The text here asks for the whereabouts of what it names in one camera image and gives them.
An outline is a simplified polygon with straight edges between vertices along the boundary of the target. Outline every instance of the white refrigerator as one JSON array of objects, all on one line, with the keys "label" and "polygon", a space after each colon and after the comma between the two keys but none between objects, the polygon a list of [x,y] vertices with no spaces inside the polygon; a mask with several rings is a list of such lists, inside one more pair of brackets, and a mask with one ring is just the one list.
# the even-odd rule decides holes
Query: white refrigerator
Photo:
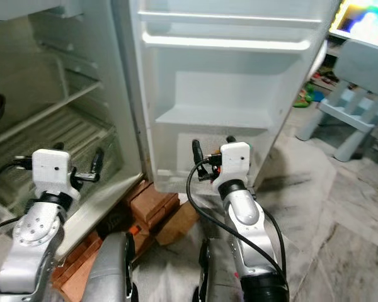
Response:
[{"label": "white refrigerator", "polygon": [[[0,166],[64,142],[83,172],[105,151],[56,257],[143,177],[184,192],[194,138],[205,154],[228,135],[249,143],[252,186],[339,2],[0,0]],[[199,182],[193,192],[213,194]],[[0,221],[32,197],[30,172],[3,174]]]}]

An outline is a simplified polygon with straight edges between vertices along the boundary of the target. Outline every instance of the light blue plastic stool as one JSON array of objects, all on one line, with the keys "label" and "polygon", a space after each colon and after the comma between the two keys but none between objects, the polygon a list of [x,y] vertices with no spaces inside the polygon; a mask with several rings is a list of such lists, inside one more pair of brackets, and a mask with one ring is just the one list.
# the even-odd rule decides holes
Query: light blue plastic stool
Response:
[{"label": "light blue plastic stool", "polygon": [[[333,155],[337,160],[346,162],[378,124],[378,47],[356,40],[346,41],[333,72],[340,80],[336,89],[321,101],[319,111],[296,137],[299,140],[310,139],[327,115],[334,116],[355,128]],[[358,88],[349,90],[350,83]],[[368,91],[375,94],[375,101],[365,97]]]}]

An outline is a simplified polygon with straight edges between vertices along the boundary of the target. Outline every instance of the marble floor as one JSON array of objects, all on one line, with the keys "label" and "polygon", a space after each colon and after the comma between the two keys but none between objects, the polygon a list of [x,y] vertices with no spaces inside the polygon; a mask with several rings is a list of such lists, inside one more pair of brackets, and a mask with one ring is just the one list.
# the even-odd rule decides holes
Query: marble floor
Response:
[{"label": "marble floor", "polygon": [[[292,110],[263,166],[258,201],[285,237],[291,301],[376,302],[378,160],[375,151],[347,163],[331,157],[350,131],[345,125],[322,127],[308,142],[296,139],[314,110]],[[207,206],[216,207],[210,201]],[[143,301],[191,301],[201,225],[140,260],[134,279]]]}]

